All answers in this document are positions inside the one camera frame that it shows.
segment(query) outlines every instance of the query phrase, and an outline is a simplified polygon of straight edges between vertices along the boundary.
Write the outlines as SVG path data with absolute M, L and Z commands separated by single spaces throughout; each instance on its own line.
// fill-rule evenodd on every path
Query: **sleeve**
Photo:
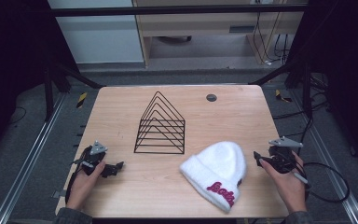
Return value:
M 90 224 L 92 217 L 70 208 L 61 208 L 53 224 Z
M 294 212 L 285 219 L 286 224 L 311 224 L 312 217 L 308 212 Z

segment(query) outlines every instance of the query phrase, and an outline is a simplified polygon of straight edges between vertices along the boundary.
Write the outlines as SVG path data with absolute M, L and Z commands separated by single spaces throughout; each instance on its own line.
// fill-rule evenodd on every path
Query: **white knit beanie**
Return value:
M 199 194 L 228 213 L 240 197 L 246 163 L 240 146 L 219 142 L 192 155 L 180 170 Z

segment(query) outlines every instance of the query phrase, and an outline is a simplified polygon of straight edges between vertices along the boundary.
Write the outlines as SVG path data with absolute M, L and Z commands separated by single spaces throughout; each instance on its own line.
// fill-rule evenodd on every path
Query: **black wire rack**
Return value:
M 157 91 L 139 121 L 134 153 L 185 154 L 185 119 Z

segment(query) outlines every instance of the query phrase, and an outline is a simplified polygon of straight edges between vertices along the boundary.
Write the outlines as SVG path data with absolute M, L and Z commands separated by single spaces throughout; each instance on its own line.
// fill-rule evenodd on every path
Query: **wooden table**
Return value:
M 140 119 L 157 91 L 186 121 L 185 154 L 134 153 Z M 208 94 L 214 94 L 216 101 L 208 101 Z M 93 217 L 130 218 L 285 217 L 287 210 L 273 182 L 253 157 L 254 150 L 267 156 L 269 140 L 278 137 L 258 86 L 102 88 L 75 159 L 98 140 L 108 147 L 106 163 L 124 161 L 125 165 L 117 176 L 99 179 L 85 212 Z M 239 144 L 247 163 L 241 196 L 229 214 L 202 198 L 179 171 L 188 157 L 219 141 Z M 63 206 L 61 198 L 57 211 Z

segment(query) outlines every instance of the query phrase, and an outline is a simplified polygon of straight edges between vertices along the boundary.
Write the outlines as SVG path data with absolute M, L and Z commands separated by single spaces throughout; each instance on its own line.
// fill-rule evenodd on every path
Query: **gray floor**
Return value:
M 166 84 L 210 84 L 247 83 L 266 75 L 280 66 L 260 65 L 250 51 L 244 36 L 193 36 L 190 42 L 156 38 L 153 42 L 151 60 L 147 68 L 118 69 L 114 72 L 84 73 L 84 76 L 104 85 L 166 85 Z M 271 80 L 263 88 L 272 116 L 297 112 L 296 102 L 277 100 L 275 90 L 280 89 L 283 97 L 296 99 L 298 90 L 282 87 L 284 75 Z M 64 95 L 62 109 L 54 123 L 46 143 L 25 183 L 10 219 L 52 220 L 57 199 L 51 198 L 56 189 L 62 189 L 69 172 L 69 163 L 87 124 L 93 102 L 98 93 L 70 78 L 72 89 Z M 88 94 L 85 104 L 76 108 L 82 92 Z M 55 91 L 54 98 L 61 97 Z M 314 98 L 314 104 L 324 101 L 322 95 Z M 26 160 L 33 143 L 44 125 L 45 105 L 43 86 L 24 92 L 18 98 L 19 109 L 13 115 L 13 123 L 7 126 L 0 142 L 0 205 L 10 191 L 17 173 Z M 280 135 L 301 133 L 306 120 L 302 115 L 290 119 L 275 119 Z M 316 135 L 320 135 L 338 170 L 348 179 L 351 196 L 358 204 L 358 158 L 350 153 L 350 146 L 337 126 L 333 116 L 322 107 L 314 112 L 312 132 L 304 140 L 301 157 L 304 161 L 323 161 Z M 291 138 L 299 141 L 299 135 Z M 337 197 L 336 190 L 325 169 L 307 168 L 313 191 L 324 197 Z M 346 207 L 341 203 L 325 203 L 310 196 L 309 210 L 317 223 L 358 223 L 350 219 Z M 260 218 L 256 223 L 265 223 Z

